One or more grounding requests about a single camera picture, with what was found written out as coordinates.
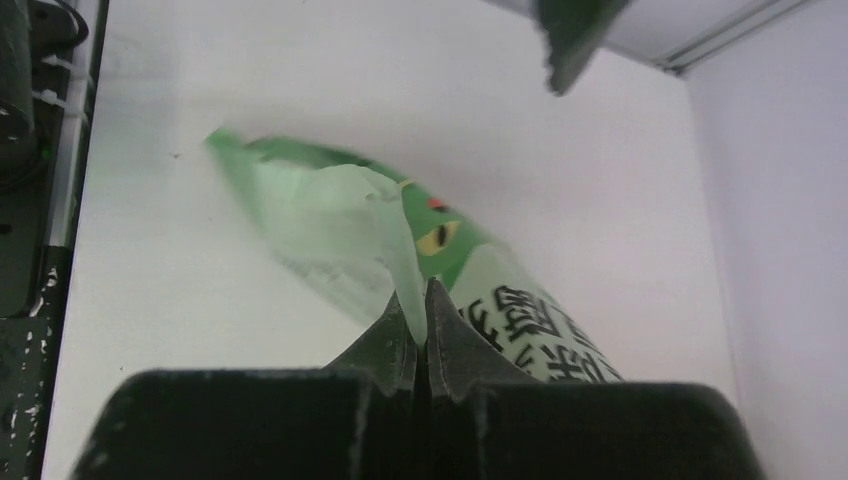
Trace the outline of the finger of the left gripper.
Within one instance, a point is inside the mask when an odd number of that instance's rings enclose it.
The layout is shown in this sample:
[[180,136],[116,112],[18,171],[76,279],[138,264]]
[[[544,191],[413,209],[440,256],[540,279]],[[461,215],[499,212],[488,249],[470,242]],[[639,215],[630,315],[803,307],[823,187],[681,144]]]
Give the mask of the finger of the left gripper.
[[602,44],[628,0],[540,0],[537,25],[547,45],[547,87],[564,96]]

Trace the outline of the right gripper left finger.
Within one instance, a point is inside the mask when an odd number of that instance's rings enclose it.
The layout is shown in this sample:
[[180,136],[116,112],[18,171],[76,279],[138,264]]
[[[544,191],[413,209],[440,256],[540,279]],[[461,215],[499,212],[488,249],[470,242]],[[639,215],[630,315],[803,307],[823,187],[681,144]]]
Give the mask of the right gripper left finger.
[[148,370],[104,405],[75,479],[415,479],[399,302],[317,369]]

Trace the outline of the green cat litter bag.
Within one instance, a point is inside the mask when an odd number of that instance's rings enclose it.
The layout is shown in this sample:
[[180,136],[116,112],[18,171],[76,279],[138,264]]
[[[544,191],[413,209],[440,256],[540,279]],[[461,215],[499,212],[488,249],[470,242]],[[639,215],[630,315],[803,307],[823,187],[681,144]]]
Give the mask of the green cat litter bag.
[[205,147],[275,258],[369,325],[397,296],[413,339],[427,337],[428,281],[497,352],[542,381],[620,374],[501,239],[389,166],[285,136],[220,128]]

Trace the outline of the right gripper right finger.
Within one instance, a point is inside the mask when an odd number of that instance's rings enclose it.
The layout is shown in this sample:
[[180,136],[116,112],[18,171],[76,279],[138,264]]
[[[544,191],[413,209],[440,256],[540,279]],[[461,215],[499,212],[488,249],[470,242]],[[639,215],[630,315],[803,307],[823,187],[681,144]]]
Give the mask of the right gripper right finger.
[[542,382],[430,280],[431,479],[762,479],[734,407],[692,383]]

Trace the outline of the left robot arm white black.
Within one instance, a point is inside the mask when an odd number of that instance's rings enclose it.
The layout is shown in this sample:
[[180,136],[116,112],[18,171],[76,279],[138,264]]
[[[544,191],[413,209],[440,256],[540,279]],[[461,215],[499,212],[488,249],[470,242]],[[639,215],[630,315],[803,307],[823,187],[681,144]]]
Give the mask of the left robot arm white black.
[[[530,18],[548,46],[547,86],[565,95],[576,82],[628,1],[497,1],[497,6]],[[53,6],[70,18],[74,32],[64,37],[41,34],[48,27],[33,22],[33,1],[1,3],[1,191],[30,181],[49,161],[42,153],[49,139],[39,131],[34,103],[33,67],[56,53],[70,52],[89,37],[89,25],[65,1]]]

